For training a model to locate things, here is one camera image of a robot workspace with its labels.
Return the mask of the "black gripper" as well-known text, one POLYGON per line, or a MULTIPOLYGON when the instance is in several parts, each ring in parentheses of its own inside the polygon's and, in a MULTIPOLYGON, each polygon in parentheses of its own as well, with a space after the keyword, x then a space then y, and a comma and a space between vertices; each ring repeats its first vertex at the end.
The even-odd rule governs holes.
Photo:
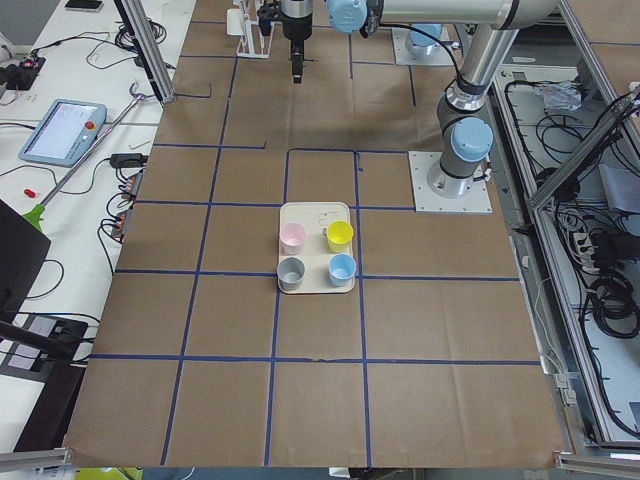
POLYGON ((293 82, 301 84, 304 73, 304 42, 311 37, 312 0, 281 0, 281 22, 284 36, 291 42, 291 72, 293 82))

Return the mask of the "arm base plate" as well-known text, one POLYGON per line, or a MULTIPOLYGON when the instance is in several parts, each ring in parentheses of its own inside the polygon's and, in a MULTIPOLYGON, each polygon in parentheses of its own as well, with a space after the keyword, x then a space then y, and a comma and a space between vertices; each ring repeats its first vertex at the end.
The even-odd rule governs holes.
MULTIPOLYGON (((412 27, 434 37, 438 36, 452 54, 460 53, 460 43, 449 38, 449 32, 443 24, 412 24, 412 27)), ((393 28, 393 49, 395 63, 398 65, 452 66, 453 62, 445 49, 432 39, 416 32, 393 28)))
POLYGON ((440 157, 440 152, 408 152, 415 210, 436 214, 490 214, 492 206, 481 167, 478 166, 471 177, 457 179, 441 169, 440 157))

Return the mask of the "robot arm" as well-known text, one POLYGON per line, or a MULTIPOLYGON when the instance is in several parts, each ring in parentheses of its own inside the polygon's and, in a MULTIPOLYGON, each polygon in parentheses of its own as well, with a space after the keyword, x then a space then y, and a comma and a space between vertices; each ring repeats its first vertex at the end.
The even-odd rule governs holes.
POLYGON ((382 26, 414 31, 417 23, 476 24, 470 48, 443 93, 437 116, 443 152, 427 174, 436 195, 457 199, 474 183, 478 165, 493 145, 493 130, 478 113, 518 31, 545 19, 555 1, 327 1, 331 27, 367 37, 382 26))

